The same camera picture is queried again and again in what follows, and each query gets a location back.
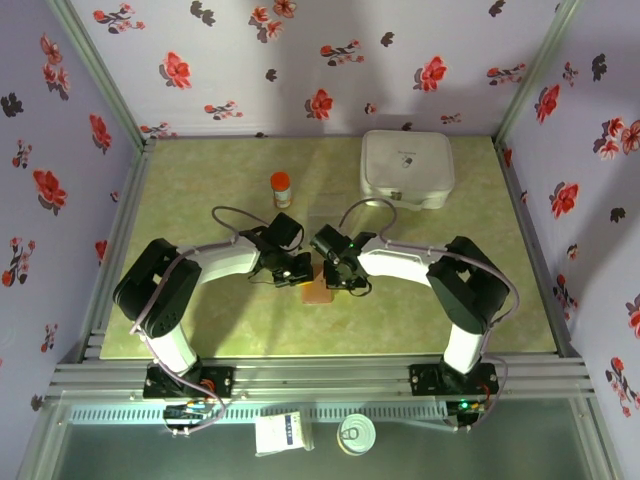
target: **white can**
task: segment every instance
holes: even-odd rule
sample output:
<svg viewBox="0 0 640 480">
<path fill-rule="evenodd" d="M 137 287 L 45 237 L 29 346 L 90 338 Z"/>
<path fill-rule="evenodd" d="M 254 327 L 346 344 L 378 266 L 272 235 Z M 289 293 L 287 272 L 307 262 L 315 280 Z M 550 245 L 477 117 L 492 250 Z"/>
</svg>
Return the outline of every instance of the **white can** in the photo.
<svg viewBox="0 0 640 480">
<path fill-rule="evenodd" d="M 338 426 L 338 445 L 344 453 L 352 456 L 364 455 L 376 441 L 376 427 L 369 418 L 354 413 Z"/>
</svg>

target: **white container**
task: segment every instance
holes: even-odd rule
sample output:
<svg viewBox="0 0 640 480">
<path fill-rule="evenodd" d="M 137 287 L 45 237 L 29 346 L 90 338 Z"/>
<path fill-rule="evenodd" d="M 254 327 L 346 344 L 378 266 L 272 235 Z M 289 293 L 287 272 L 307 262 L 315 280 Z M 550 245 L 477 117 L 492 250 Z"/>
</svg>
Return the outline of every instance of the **white container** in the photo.
<svg viewBox="0 0 640 480">
<path fill-rule="evenodd" d="M 337 438 L 344 453 L 357 457 L 367 453 L 376 443 L 376 427 L 368 417 L 354 413 L 340 423 Z"/>
<path fill-rule="evenodd" d="M 410 210 L 436 209 L 445 204 L 454 183 L 451 145 L 441 133 L 371 130 L 364 135 L 362 198 L 383 197 Z"/>
</svg>

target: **mounting plate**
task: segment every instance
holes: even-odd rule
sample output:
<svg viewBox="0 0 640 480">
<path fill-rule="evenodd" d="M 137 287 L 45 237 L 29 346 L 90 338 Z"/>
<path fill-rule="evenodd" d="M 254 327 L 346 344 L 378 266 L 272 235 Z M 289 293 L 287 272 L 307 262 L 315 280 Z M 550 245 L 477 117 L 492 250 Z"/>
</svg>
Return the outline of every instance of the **mounting plate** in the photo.
<svg viewBox="0 0 640 480">
<path fill-rule="evenodd" d="M 233 388 L 233 367 L 201 367 L 199 379 L 194 379 L 205 387 L 213 382 L 213 390 L 220 398 L 231 398 Z M 155 364 L 147 367 L 147 378 L 144 383 L 142 396 L 151 398 L 204 398 L 204 394 L 192 388 L 178 387 L 164 371 Z"/>
<path fill-rule="evenodd" d="M 409 383 L 414 397 L 426 395 L 492 395 L 498 393 L 498 378 L 493 363 L 479 363 L 467 375 L 448 368 L 444 363 L 409 365 Z"/>
</svg>

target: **green table surface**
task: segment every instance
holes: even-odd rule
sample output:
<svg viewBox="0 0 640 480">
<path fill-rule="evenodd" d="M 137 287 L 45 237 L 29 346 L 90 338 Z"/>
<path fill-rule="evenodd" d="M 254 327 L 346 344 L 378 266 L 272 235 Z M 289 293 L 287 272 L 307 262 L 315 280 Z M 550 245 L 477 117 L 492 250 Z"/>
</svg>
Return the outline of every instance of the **green table surface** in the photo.
<svg viewBox="0 0 640 480">
<path fill-rule="evenodd" d="M 519 312 L 496 327 L 492 351 L 548 352 L 555 345 L 522 235 L 489 137 L 451 137 L 456 184 L 438 210 L 398 211 L 392 239 L 443 245 L 471 238 L 518 287 Z M 124 263 L 126 272 L 147 244 L 164 237 L 175 245 L 220 241 L 230 232 L 211 219 L 211 208 L 229 205 L 270 221 L 269 178 L 288 172 L 293 204 L 286 213 L 312 234 L 336 221 L 360 198 L 360 138 L 160 141 Z M 239 229 L 255 221 L 222 212 Z M 362 206 L 346 233 L 378 231 L 386 208 Z M 254 280 L 270 280 L 261 273 Z M 305 305 L 300 287 L 275 289 L 232 275 L 194 291 L 182 325 L 195 351 L 213 356 L 371 355 L 439 353 L 451 323 L 432 290 L 405 280 L 375 277 L 373 292 L 355 298 L 338 293 L 333 303 Z M 505 308 L 511 304 L 507 300 Z M 103 359 L 149 358 L 131 322 L 111 312 Z"/>
</svg>

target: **orange lid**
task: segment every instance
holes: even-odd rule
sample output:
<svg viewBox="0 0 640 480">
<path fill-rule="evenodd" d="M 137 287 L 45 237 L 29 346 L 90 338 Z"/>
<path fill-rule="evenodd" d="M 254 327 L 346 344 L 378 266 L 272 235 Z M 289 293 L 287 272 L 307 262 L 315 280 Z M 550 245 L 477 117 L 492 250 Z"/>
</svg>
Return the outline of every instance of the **orange lid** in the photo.
<svg viewBox="0 0 640 480">
<path fill-rule="evenodd" d="M 276 172 L 271 175 L 271 188 L 274 190 L 281 192 L 289 188 L 289 185 L 291 185 L 291 181 L 285 172 Z"/>
</svg>

